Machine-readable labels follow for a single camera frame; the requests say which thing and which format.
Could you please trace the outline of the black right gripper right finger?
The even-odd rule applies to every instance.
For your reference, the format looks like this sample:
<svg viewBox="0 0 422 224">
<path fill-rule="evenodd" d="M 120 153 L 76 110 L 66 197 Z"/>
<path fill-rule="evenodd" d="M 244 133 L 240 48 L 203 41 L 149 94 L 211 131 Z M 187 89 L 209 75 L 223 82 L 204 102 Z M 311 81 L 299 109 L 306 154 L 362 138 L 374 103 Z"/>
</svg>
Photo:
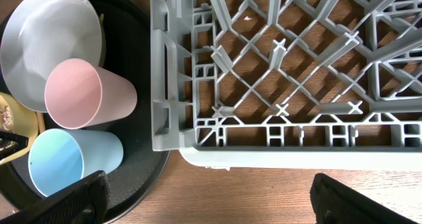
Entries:
<svg viewBox="0 0 422 224">
<path fill-rule="evenodd" d="M 317 224 L 413 223 L 324 173 L 315 175 L 310 199 Z"/>
</svg>

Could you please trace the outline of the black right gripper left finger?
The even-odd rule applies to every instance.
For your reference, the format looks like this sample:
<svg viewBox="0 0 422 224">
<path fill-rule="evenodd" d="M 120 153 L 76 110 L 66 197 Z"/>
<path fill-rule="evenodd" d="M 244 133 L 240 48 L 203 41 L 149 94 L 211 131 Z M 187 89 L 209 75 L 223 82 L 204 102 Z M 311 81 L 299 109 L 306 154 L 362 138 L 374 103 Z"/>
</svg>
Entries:
<svg viewBox="0 0 422 224">
<path fill-rule="evenodd" d="M 1 220 L 6 224 L 103 223 L 110 187 L 104 171 L 96 171 L 38 203 Z"/>
</svg>

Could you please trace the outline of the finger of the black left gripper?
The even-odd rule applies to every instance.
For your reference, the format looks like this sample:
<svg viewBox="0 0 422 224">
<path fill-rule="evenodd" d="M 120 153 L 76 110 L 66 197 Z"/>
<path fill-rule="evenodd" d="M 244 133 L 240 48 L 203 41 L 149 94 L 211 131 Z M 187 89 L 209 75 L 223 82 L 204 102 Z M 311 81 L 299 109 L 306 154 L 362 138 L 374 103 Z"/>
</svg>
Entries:
<svg viewBox="0 0 422 224">
<path fill-rule="evenodd" d="M 1 158 L 9 157 L 28 147 L 29 138 L 8 131 L 1 131 Z"/>
</svg>

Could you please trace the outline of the yellow bowl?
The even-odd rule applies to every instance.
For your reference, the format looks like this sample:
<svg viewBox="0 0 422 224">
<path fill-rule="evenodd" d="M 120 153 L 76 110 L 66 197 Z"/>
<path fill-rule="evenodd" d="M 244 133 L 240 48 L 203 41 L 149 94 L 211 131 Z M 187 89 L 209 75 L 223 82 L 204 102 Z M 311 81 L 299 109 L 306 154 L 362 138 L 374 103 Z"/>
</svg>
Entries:
<svg viewBox="0 0 422 224">
<path fill-rule="evenodd" d="M 6 158 L 1 164 L 27 154 L 38 136 L 38 119 L 36 113 L 21 105 L 13 96 L 1 92 L 1 130 L 12 132 L 28 138 L 28 146 Z"/>
</svg>

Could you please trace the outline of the blue cup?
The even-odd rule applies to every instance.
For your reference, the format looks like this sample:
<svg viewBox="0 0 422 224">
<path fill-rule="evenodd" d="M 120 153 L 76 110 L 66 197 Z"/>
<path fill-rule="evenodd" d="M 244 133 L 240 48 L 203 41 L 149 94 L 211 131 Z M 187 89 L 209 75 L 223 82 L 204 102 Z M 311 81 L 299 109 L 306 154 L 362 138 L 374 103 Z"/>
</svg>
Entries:
<svg viewBox="0 0 422 224">
<path fill-rule="evenodd" d="M 123 154 L 120 139 L 110 132 L 52 128 L 32 144 L 28 170 L 38 192 L 51 196 L 96 171 L 114 171 Z"/>
</svg>

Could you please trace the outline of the pink cup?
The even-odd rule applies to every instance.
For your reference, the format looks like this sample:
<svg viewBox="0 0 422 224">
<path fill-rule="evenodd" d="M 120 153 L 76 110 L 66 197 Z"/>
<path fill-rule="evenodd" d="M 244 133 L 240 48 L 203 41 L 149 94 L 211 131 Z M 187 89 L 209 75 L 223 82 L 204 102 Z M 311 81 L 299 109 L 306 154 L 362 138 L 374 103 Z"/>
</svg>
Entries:
<svg viewBox="0 0 422 224">
<path fill-rule="evenodd" d="M 59 126 L 79 129 L 129 116 L 137 93 L 126 78 L 74 58 L 53 69 L 44 99 L 49 116 Z"/>
</svg>

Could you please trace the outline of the grey plate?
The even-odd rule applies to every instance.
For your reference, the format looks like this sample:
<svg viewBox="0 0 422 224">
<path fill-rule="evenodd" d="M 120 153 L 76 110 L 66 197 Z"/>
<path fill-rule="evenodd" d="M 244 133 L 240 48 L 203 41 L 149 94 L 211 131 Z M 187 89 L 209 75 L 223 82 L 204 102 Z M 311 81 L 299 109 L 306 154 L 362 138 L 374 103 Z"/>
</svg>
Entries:
<svg viewBox="0 0 422 224">
<path fill-rule="evenodd" d="M 45 113 L 47 78 L 62 61 L 83 59 L 102 66 L 105 34 L 89 0 L 23 0 L 1 38 L 1 72 L 11 95 Z"/>
</svg>

